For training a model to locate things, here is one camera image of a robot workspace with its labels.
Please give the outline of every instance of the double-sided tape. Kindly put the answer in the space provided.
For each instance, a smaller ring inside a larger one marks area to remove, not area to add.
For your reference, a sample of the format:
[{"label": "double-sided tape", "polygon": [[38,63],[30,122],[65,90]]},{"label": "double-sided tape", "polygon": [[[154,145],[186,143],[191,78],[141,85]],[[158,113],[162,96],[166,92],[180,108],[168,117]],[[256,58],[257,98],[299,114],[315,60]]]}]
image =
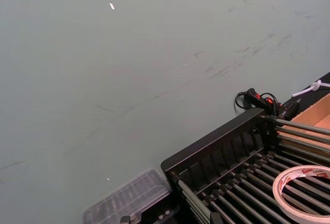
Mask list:
[{"label": "double-sided tape", "polygon": [[317,176],[330,179],[330,168],[325,166],[296,166],[280,173],[273,183],[273,194],[280,209],[292,220],[301,224],[329,224],[330,215],[313,215],[289,205],[282,197],[284,186],[293,179]]}]

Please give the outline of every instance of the white cable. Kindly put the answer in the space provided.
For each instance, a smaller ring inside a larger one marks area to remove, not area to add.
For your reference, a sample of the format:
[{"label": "white cable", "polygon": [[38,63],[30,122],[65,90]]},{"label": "white cable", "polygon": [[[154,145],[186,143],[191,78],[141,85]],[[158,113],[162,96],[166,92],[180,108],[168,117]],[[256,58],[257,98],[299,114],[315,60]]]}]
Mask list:
[{"label": "white cable", "polygon": [[317,91],[320,88],[320,86],[330,87],[330,84],[322,83],[320,80],[318,80],[316,82],[311,83],[309,88],[293,94],[292,97],[299,96],[299,95],[307,93],[309,91]]}]

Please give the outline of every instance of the black metal rack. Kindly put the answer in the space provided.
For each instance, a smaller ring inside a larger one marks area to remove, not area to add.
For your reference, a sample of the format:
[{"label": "black metal rack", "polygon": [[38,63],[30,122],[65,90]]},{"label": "black metal rack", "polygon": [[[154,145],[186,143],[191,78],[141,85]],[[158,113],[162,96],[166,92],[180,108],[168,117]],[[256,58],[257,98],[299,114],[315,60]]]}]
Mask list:
[{"label": "black metal rack", "polygon": [[[290,131],[263,114],[250,109],[161,164],[179,203],[199,223],[296,223],[273,198],[275,177],[292,166],[330,166],[330,151],[279,135],[278,129]],[[326,180],[293,180],[283,197],[307,213],[330,214]]]}]

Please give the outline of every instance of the gray wall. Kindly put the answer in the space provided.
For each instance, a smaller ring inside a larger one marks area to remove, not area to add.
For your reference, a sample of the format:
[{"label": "gray wall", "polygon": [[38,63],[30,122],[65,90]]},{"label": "gray wall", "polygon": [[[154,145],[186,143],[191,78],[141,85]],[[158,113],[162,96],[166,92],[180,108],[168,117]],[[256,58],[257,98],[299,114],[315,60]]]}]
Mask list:
[{"label": "gray wall", "polygon": [[0,223],[80,223],[238,91],[284,101],[330,70],[329,0],[0,4]]}]

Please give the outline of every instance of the clear plastic box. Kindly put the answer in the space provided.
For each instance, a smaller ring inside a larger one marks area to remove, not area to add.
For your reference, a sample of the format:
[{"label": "clear plastic box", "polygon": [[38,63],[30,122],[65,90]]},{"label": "clear plastic box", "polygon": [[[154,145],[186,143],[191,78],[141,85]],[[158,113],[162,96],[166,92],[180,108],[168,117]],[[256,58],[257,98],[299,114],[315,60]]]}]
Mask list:
[{"label": "clear plastic box", "polygon": [[121,217],[128,215],[131,224],[137,224],[141,213],[170,191],[166,180],[151,168],[88,208],[83,214],[83,223],[119,224]]}]

